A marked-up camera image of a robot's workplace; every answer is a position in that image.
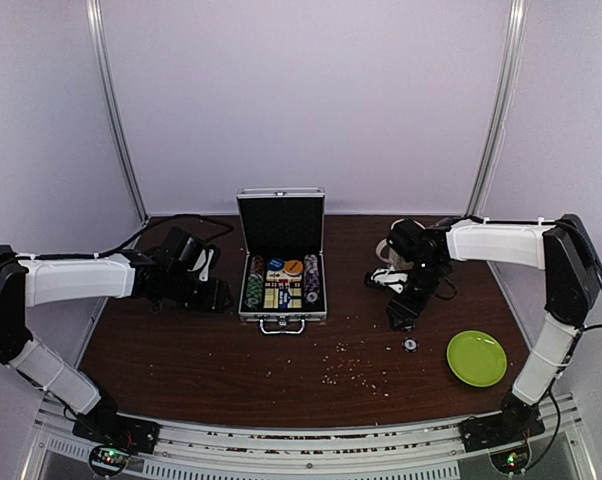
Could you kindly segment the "orange big blind button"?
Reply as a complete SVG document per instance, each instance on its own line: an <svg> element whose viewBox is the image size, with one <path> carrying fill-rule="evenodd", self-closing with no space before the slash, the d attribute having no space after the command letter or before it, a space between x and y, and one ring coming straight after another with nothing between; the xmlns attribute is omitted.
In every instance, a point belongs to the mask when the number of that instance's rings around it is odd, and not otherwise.
<svg viewBox="0 0 602 480"><path fill-rule="evenodd" d="M301 275L304 269L304 264L300 260L289 260L284 265L284 271L291 276Z"/></svg>

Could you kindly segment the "Texas Hold'em card box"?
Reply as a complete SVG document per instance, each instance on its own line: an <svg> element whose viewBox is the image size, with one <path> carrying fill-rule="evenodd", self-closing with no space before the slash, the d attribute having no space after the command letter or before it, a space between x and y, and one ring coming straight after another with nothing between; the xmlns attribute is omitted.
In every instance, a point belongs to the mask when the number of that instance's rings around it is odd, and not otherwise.
<svg viewBox="0 0 602 480"><path fill-rule="evenodd" d="M302 290L297 287L269 287L265 289L265 309L290 310L302 308Z"/></svg>

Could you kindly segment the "aluminium poker case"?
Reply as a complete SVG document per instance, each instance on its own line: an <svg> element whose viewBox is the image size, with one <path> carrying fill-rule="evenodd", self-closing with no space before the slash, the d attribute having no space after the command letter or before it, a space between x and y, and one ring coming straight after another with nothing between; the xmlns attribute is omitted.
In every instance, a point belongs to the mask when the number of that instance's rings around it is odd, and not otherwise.
<svg viewBox="0 0 602 480"><path fill-rule="evenodd" d="M324 262L325 190L321 187L243 188L237 192L237 205L245 242L245 265L241 280L238 315L245 323L254 323L266 336L296 336L307 325L327 320L328 301ZM302 290L302 308L290 310L265 309L262 304L251 309L244 303L250 264L254 255L267 262L271 258L300 260L316 255L319 264L320 294L314 304L303 296L303 276L300 283L269 283L269 287L297 287Z"/></svg>

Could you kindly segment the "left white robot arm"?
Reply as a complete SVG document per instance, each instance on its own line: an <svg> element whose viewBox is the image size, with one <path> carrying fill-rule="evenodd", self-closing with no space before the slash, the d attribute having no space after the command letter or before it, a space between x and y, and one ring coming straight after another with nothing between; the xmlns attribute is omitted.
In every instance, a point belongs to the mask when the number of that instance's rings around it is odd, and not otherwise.
<svg viewBox="0 0 602 480"><path fill-rule="evenodd" d="M216 257L214 247L34 255L0 245L0 364L55 397L77 427L104 444L122 444L128 434L115 400L31 330L30 313L125 298L221 313L232 296L228 284L211 273Z"/></svg>

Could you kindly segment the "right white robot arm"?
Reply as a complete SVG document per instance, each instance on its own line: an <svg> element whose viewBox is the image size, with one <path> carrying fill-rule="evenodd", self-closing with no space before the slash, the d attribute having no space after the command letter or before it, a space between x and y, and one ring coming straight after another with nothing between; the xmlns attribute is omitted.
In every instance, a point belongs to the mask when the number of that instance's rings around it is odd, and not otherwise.
<svg viewBox="0 0 602 480"><path fill-rule="evenodd" d="M581 218L466 216L430 226L405 218L390 227L386 243L396 258L378 282L393 292L387 316L397 331L414 328L455 262L516 265L542 273L543 320L525 364L498 413L461 425L472 440L511 442L541 432L540 401L567 369L580 338L591 328L590 312L602 299L602 262Z"/></svg>

